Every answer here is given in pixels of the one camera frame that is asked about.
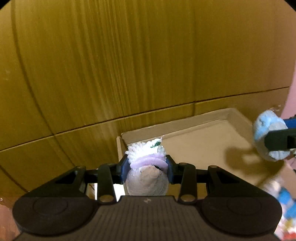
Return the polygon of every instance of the open cardboard box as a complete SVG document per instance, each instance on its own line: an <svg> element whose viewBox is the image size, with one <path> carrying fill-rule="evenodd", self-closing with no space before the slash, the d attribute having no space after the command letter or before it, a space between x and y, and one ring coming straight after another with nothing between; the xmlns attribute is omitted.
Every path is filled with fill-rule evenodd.
<svg viewBox="0 0 296 241"><path fill-rule="evenodd" d="M243 114L234 108L222 109L122 133L117 137L118 157L121 160L131 143L162 137L162 145L176 163L191 163L197 169L217 165L256 186L281 174L285 187L296 197L294 171L284 161L260 158L252 133L252 123ZM179 184L170 185L167 195L177 197L179 189ZM199 198L207 195L205 185L198 184L197 189Z"/></svg>

